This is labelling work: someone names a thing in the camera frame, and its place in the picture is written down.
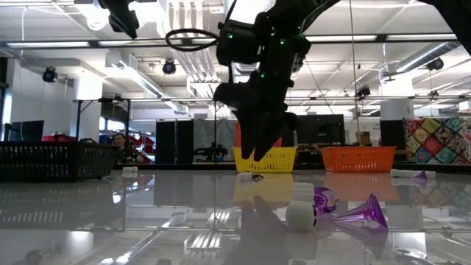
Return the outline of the black plastic basket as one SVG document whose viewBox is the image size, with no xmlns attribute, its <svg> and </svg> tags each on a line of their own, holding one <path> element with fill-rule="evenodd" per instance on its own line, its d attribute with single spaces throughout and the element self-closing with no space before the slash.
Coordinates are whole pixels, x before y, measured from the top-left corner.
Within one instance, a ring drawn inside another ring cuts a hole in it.
<svg viewBox="0 0 471 265">
<path fill-rule="evenodd" d="M 0 181 L 101 179 L 113 170 L 117 151 L 85 142 L 0 142 Z"/>
</svg>

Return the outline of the white rectangular air duct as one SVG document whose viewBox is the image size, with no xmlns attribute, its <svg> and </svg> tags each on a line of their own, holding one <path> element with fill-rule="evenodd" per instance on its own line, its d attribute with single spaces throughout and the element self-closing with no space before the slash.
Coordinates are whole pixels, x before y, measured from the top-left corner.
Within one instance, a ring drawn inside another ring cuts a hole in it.
<svg viewBox="0 0 471 265">
<path fill-rule="evenodd" d="M 138 60 L 132 53 L 111 49 L 105 56 L 105 65 L 112 77 L 133 81 L 153 97 L 163 97 L 161 87 L 138 70 Z"/>
</svg>

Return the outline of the white ceiling conduit rack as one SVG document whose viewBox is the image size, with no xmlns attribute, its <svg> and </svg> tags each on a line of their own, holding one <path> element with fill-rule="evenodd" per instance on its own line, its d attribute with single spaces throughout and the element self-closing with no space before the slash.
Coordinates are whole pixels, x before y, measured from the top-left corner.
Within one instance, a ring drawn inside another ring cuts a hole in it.
<svg viewBox="0 0 471 265">
<path fill-rule="evenodd" d="M 159 0 L 157 8 L 156 28 L 162 38 L 173 29 L 204 28 L 203 0 Z M 187 91 L 195 97 L 211 98 L 220 79 L 210 49 L 197 52 L 172 49 L 171 53 L 187 75 Z"/>
</svg>

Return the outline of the black computer monitor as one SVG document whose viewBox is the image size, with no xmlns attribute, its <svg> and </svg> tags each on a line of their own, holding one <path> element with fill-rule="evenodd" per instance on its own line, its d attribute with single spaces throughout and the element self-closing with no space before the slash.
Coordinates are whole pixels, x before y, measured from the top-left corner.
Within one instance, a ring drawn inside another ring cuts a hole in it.
<svg viewBox="0 0 471 265">
<path fill-rule="evenodd" d="M 380 120 L 380 142 L 382 146 L 406 149 L 405 130 L 402 120 Z"/>
<path fill-rule="evenodd" d="M 41 142 L 44 121 L 18 121 L 5 124 L 5 141 Z"/>
</svg>

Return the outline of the grey cloth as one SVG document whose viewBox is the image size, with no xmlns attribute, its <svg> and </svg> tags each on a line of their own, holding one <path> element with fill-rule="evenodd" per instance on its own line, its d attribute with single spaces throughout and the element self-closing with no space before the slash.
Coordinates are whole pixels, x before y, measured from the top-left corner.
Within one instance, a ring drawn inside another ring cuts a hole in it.
<svg viewBox="0 0 471 265">
<path fill-rule="evenodd" d="M 234 161 L 233 147 L 235 140 L 234 120 L 217 120 L 217 144 L 221 144 L 228 150 L 228 155 L 223 161 Z M 194 150 L 202 147 L 209 147 L 213 142 L 213 120 L 197 119 L 194 121 Z M 194 162 L 205 161 L 204 156 L 194 156 Z"/>
</svg>

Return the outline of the black metal workstation frame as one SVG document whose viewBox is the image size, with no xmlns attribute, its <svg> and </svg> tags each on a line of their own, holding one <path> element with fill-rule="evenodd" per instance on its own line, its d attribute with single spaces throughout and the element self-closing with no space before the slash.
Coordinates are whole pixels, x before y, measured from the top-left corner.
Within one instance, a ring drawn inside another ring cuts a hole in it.
<svg viewBox="0 0 471 265">
<path fill-rule="evenodd" d="M 131 99 L 125 99 L 120 96 L 115 96 L 114 98 L 107 98 L 102 97 L 99 99 L 74 99 L 73 103 L 77 103 L 77 120 L 76 120 L 76 130 L 75 130 L 75 138 L 77 141 L 80 141 L 80 122 L 81 122 L 81 115 L 84 110 L 86 110 L 91 104 L 93 103 L 119 103 L 119 102 L 126 102 L 127 103 L 127 116 L 124 123 L 125 128 L 125 138 L 130 133 L 130 110 L 132 107 Z"/>
</svg>

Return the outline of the wide black monitor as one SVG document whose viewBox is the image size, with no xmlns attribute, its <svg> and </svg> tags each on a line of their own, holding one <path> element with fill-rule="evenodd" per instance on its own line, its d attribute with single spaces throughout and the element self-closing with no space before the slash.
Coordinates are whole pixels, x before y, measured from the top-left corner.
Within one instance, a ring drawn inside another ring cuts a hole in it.
<svg viewBox="0 0 471 265">
<path fill-rule="evenodd" d="M 300 116 L 301 126 L 296 130 L 298 144 L 345 145 L 344 116 Z"/>
</svg>

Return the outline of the red cloth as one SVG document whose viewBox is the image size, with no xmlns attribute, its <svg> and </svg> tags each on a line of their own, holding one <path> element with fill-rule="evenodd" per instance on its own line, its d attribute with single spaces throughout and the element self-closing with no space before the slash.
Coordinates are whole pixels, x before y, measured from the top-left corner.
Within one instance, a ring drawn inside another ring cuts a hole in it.
<svg viewBox="0 0 471 265">
<path fill-rule="evenodd" d="M 273 147 L 281 147 L 282 146 L 282 138 L 277 139 L 274 143 Z M 237 122 L 235 124 L 235 140 L 234 140 L 234 147 L 241 147 L 241 128 L 240 124 Z"/>
</svg>

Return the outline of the thin black pole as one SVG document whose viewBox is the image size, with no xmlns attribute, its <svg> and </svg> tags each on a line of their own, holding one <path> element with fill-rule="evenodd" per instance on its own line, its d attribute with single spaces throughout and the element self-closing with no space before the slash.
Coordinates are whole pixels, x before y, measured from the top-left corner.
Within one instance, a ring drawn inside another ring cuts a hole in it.
<svg viewBox="0 0 471 265">
<path fill-rule="evenodd" d="M 214 134 L 214 137 L 213 137 L 213 142 L 214 142 L 214 148 L 213 148 L 213 161 L 214 163 L 217 163 L 217 153 L 216 153 L 216 150 L 217 150 L 217 111 L 218 111 L 218 105 L 217 105 L 217 102 L 214 101 L 213 102 L 213 134 Z"/>
</svg>

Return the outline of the red storage bin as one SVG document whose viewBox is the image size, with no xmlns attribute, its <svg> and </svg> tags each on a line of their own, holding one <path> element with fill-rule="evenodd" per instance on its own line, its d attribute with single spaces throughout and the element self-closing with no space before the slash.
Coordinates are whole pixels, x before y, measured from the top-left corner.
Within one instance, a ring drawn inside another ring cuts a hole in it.
<svg viewBox="0 0 471 265">
<path fill-rule="evenodd" d="M 55 134 L 55 135 L 43 136 L 42 141 L 43 142 L 75 142 L 77 141 L 77 139 L 69 135 Z"/>
</svg>

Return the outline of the black aluminium table frame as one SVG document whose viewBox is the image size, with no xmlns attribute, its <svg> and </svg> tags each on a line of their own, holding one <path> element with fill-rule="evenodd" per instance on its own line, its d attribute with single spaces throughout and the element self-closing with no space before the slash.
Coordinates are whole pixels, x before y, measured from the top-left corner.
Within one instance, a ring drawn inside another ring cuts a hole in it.
<svg viewBox="0 0 471 265">
<path fill-rule="evenodd" d="M 139 170 L 236 170 L 234 163 L 199 163 L 199 164 L 137 164 Z M 393 163 L 393 169 L 426 170 L 437 173 L 471 174 L 471 165 Z M 293 170 L 324 170 L 321 163 L 294 164 Z"/>
</svg>

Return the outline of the orange plastic basket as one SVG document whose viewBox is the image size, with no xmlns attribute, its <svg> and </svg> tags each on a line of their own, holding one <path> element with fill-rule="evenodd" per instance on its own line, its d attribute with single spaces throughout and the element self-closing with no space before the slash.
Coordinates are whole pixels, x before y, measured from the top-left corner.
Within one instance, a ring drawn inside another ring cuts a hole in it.
<svg viewBox="0 0 471 265">
<path fill-rule="evenodd" d="M 389 172 L 395 146 L 335 146 L 321 149 L 328 172 Z"/>
</svg>

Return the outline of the yellow plastic basket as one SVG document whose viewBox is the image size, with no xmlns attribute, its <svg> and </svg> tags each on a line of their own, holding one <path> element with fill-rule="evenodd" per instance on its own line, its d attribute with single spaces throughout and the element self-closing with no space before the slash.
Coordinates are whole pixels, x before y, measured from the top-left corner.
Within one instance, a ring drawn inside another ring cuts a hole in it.
<svg viewBox="0 0 471 265">
<path fill-rule="evenodd" d="M 241 147 L 233 147 L 237 171 L 252 173 L 291 173 L 296 151 L 295 147 L 273 147 L 260 161 L 255 161 L 254 153 L 245 160 L 241 156 Z"/>
</svg>

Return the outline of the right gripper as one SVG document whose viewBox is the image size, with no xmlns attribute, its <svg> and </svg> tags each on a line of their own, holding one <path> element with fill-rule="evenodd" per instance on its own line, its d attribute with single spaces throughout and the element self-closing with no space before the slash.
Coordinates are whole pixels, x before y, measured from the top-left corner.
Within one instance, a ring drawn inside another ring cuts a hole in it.
<svg viewBox="0 0 471 265">
<path fill-rule="evenodd" d="M 213 100 L 233 107 L 241 114 L 270 114 L 282 117 L 286 112 L 285 97 L 294 86 L 292 68 L 299 54 L 306 54 L 310 42 L 302 35 L 309 26 L 306 14 L 259 14 L 253 23 L 259 42 L 258 68 L 246 82 L 229 80 L 221 83 Z M 260 161 L 283 136 L 284 123 L 266 124 L 258 136 L 258 121 L 253 116 L 239 116 L 241 156 L 248 159 L 255 150 L 254 161 Z"/>
</svg>

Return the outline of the ceiling light strip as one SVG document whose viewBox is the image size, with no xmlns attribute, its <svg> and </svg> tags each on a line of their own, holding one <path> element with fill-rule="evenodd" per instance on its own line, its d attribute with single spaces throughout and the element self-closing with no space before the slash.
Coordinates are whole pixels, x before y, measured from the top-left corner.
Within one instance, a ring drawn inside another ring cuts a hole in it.
<svg viewBox="0 0 471 265">
<path fill-rule="evenodd" d="M 376 39 L 375 35 L 312 35 L 307 36 L 310 42 L 342 42 L 342 41 L 372 41 Z"/>
<path fill-rule="evenodd" d="M 444 33 L 444 34 L 407 34 L 407 35 L 388 35 L 387 40 L 390 41 L 413 41 L 413 40 L 456 40 L 457 37 L 454 34 Z"/>
<path fill-rule="evenodd" d="M 72 41 L 72 42 L 9 42 L 5 43 L 6 46 L 11 48 L 74 48 L 74 47 L 89 47 L 87 41 Z"/>
</svg>

